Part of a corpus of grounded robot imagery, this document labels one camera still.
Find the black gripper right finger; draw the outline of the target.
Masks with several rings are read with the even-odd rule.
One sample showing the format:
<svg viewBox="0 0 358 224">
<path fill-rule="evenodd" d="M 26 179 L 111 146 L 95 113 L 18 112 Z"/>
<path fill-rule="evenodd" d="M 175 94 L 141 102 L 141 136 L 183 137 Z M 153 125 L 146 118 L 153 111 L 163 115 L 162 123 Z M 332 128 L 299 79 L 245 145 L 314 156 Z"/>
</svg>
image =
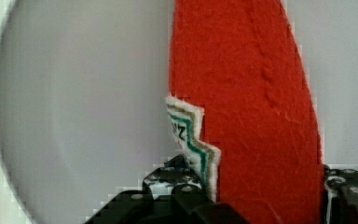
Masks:
<svg viewBox="0 0 358 224">
<path fill-rule="evenodd" d="M 324 167 L 323 224 L 358 224 L 358 171 Z"/>
</svg>

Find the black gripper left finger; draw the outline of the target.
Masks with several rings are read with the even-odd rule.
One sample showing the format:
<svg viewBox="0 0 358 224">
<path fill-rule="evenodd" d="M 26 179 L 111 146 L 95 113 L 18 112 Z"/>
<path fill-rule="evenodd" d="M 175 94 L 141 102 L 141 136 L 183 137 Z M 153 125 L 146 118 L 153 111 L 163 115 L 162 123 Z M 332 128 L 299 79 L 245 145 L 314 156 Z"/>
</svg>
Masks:
<svg viewBox="0 0 358 224">
<path fill-rule="evenodd" d="M 181 185 L 191 185 L 203 189 L 200 177 L 190 167 L 183 155 L 178 155 L 147 175 L 143 180 L 143 189 L 154 199 L 171 195 L 172 190 Z"/>
</svg>

